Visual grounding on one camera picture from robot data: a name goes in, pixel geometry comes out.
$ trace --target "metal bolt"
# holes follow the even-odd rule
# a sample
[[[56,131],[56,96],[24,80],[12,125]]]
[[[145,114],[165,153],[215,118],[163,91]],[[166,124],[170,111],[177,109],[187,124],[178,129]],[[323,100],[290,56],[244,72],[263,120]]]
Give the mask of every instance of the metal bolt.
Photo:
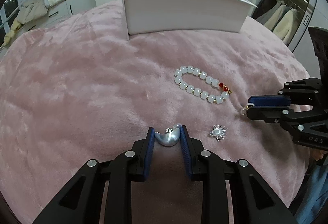
[[[248,162],[246,161],[246,160],[244,160],[244,159],[241,159],[241,160],[239,160],[239,165],[241,165],[242,167],[246,167],[247,165],[248,165]]]
[[[210,151],[207,151],[207,150],[203,150],[201,153],[200,153],[202,156],[204,157],[208,157],[211,155],[211,152]]]
[[[127,151],[127,152],[125,153],[125,156],[126,156],[126,157],[134,157],[134,155],[135,155],[135,152],[133,152],[133,151]]]
[[[304,126],[303,126],[302,124],[300,124],[300,125],[297,126],[297,129],[298,129],[299,131],[302,131],[302,130],[304,130]]]
[[[94,167],[95,165],[97,165],[97,161],[96,160],[94,160],[94,159],[91,159],[91,160],[89,160],[88,162],[87,162],[87,165],[88,165],[88,167]]]

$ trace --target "white box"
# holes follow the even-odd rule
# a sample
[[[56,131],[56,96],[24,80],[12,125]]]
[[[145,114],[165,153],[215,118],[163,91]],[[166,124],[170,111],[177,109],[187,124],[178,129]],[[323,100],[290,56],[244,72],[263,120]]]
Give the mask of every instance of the white box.
[[[123,28],[129,35],[163,30],[239,32],[249,10],[248,0],[122,0]]]

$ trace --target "pink blanket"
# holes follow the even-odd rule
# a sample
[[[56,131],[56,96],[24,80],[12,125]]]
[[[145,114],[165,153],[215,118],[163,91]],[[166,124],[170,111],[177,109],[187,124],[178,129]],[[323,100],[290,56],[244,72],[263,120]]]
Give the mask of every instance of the pink blanket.
[[[121,16],[115,2],[30,31],[0,63],[0,190],[22,223],[32,223],[87,160],[111,160],[149,126],[164,132],[178,122],[221,158],[247,159],[288,206],[308,148],[278,125],[239,115],[251,95],[276,94],[284,82],[309,77],[283,42],[251,18],[240,33],[165,31],[126,41]],[[220,105],[188,94],[174,82],[182,65],[199,67],[233,93]],[[219,93],[193,75],[184,80]],[[209,136],[215,124],[228,128],[222,142]],[[148,182],[132,184],[133,223],[198,224],[201,199],[202,184],[188,181],[179,143],[156,142]]]

